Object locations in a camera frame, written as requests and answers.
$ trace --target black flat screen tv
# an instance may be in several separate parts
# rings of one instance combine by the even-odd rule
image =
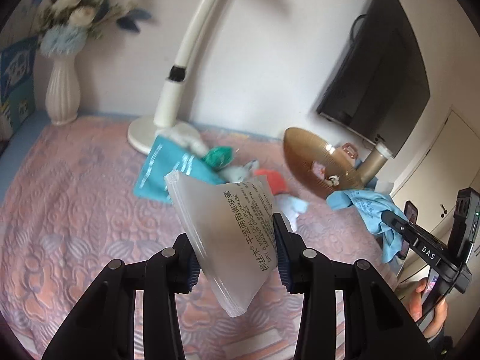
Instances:
[[[396,156],[430,98],[422,54],[399,0],[372,0],[317,112]]]

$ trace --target hand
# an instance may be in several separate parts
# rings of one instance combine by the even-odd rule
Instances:
[[[427,278],[424,277],[417,283],[417,287],[414,291],[406,297],[406,309],[408,310],[409,314],[416,322],[422,317],[422,292],[427,287]],[[423,335],[425,338],[432,338],[434,337],[442,328],[443,323],[447,319],[448,314],[448,305],[443,298],[439,304],[435,307],[435,316],[433,321],[427,326]]]

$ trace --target metal screw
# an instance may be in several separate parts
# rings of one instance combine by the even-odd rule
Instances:
[[[360,259],[357,261],[357,267],[366,271],[370,268],[370,263],[365,259]]]
[[[172,247],[166,247],[164,250],[162,250],[162,256],[163,257],[172,257],[175,255],[175,249]]]
[[[110,269],[117,269],[122,266],[122,261],[120,259],[113,259],[112,261],[109,262],[109,268]]]
[[[303,255],[308,259],[313,259],[313,258],[317,257],[317,252],[313,249],[305,249],[303,251]]]

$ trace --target teal package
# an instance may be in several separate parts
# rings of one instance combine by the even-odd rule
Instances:
[[[158,136],[143,164],[133,193],[140,198],[171,204],[164,177],[172,170],[179,170],[209,184],[225,183],[203,161],[171,140]]]

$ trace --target artificial flower bouquet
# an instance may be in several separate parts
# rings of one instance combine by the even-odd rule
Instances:
[[[99,39],[102,25],[109,21],[115,20],[123,30],[140,32],[136,21],[150,18],[150,13],[132,3],[123,6],[109,0],[50,0],[38,17],[40,52],[44,56],[75,55],[88,38]]]

